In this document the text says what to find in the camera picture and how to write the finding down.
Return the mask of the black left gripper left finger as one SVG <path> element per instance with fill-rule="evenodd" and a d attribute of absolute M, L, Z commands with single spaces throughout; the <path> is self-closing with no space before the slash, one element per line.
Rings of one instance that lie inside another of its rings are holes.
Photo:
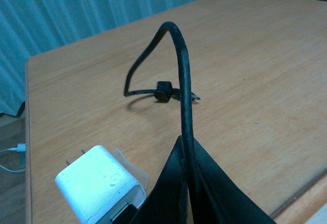
<path fill-rule="evenodd" d="M 179 136 L 146 201 L 131 223 L 187 223 L 188 184 Z"/>

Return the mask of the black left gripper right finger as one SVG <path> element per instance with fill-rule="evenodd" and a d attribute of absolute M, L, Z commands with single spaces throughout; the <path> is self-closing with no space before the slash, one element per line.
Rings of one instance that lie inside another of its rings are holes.
<path fill-rule="evenodd" d="M 190 138 L 190 198 L 194 223 L 275 223 Z"/>

